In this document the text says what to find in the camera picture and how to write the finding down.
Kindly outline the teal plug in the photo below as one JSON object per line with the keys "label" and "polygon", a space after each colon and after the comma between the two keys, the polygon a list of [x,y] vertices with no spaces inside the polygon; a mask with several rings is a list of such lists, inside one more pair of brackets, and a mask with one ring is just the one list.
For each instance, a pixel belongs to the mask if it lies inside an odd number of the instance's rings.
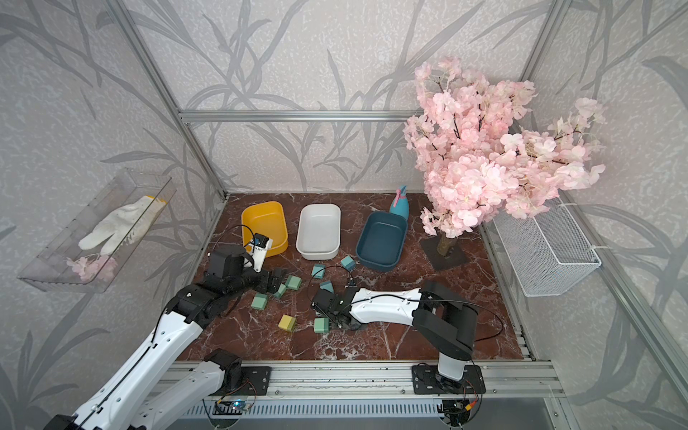
{"label": "teal plug", "polygon": [[354,258],[350,255],[345,256],[341,261],[340,261],[341,266],[346,269],[349,272],[352,272],[355,270],[355,267],[357,265],[356,261]]}
{"label": "teal plug", "polygon": [[331,293],[334,293],[334,288],[333,288],[333,284],[331,283],[331,281],[324,281],[324,282],[322,282],[322,283],[319,285],[319,288],[320,288],[321,290],[326,290],[326,291],[329,291],[329,292],[331,292]]}
{"label": "teal plug", "polygon": [[322,264],[315,264],[312,270],[312,278],[315,280],[322,280],[325,276],[326,266]]}

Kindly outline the yellow plug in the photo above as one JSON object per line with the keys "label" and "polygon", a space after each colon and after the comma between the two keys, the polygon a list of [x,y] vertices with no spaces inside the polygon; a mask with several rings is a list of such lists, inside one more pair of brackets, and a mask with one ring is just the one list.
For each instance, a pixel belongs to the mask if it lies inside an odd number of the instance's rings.
{"label": "yellow plug", "polygon": [[293,333],[297,325],[297,318],[291,315],[283,315],[279,320],[279,328],[288,333]]}

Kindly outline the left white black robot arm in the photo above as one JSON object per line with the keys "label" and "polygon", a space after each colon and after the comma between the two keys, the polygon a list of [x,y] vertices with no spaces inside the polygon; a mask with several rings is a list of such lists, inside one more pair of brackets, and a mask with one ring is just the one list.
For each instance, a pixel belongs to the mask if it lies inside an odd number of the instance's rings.
{"label": "left white black robot arm", "polygon": [[70,415],[52,417],[48,429],[165,429],[189,408],[217,392],[249,384],[241,359],[216,349],[191,373],[156,397],[152,389],[177,357],[242,295],[278,291],[283,268],[263,268],[264,253],[225,245],[211,253],[199,283],[179,290],[164,307],[154,330],[89,401]]}

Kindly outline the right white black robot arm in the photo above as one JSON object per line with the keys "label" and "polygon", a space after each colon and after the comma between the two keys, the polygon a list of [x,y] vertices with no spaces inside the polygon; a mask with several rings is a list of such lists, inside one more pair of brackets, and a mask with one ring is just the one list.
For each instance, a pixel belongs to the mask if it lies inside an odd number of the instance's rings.
{"label": "right white black robot arm", "polygon": [[479,309],[434,281],[406,291],[319,290],[311,307],[344,330],[374,322],[410,326],[438,351],[437,373],[444,380],[462,381],[473,359]]}

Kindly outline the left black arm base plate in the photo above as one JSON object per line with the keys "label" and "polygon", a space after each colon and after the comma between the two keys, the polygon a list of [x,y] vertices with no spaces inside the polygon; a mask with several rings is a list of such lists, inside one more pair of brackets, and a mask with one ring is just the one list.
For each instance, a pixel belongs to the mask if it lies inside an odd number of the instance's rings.
{"label": "left black arm base plate", "polygon": [[226,373],[223,390],[227,395],[266,396],[271,374],[271,367],[236,367]]}

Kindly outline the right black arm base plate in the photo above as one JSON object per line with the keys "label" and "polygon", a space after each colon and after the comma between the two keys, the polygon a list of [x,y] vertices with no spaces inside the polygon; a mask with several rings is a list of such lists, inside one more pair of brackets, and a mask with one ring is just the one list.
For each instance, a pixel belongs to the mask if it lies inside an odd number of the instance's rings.
{"label": "right black arm base plate", "polygon": [[459,381],[441,376],[438,366],[421,363],[411,368],[415,394],[474,394],[486,393],[481,367],[466,365]]}

